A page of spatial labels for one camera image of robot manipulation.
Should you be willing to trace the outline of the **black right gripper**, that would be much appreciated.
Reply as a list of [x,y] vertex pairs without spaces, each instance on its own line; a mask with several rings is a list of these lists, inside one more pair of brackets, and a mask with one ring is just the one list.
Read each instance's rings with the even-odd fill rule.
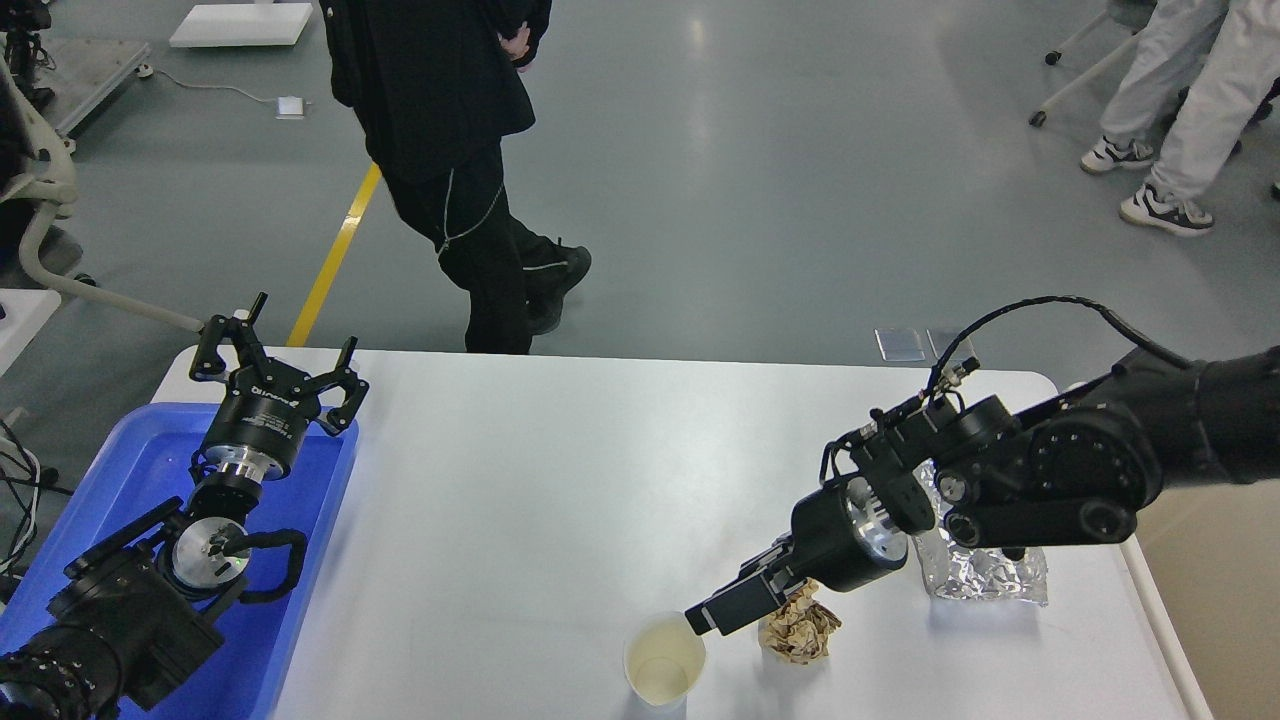
[[696,635],[722,635],[781,610],[813,579],[850,592],[904,568],[908,537],[870,484],[855,477],[801,498],[791,511],[791,536],[742,562],[735,582],[685,611]]

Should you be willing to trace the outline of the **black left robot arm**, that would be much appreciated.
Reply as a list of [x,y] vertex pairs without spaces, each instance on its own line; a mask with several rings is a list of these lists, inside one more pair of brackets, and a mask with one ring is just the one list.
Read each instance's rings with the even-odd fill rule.
[[3,656],[5,719],[115,719],[127,698],[150,710],[224,644],[216,620],[236,603],[271,603],[300,583],[308,548],[297,529],[251,532],[265,483],[291,474],[311,425],[348,430],[369,391],[349,337],[319,375],[266,354],[247,316],[211,316],[189,366],[225,388],[189,474],[172,497],[65,566],[52,623]]

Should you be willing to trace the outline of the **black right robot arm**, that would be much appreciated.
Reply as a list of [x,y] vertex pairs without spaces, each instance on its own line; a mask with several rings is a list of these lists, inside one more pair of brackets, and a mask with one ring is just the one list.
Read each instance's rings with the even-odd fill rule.
[[1115,544],[1169,487],[1277,478],[1276,348],[1192,361],[1092,299],[1134,348],[1110,370],[1020,413],[957,387],[979,363],[940,350],[924,387],[828,442],[818,489],[790,529],[684,618],[730,635],[782,609],[809,580],[854,591],[905,564],[906,539],[942,527],[969,550]]

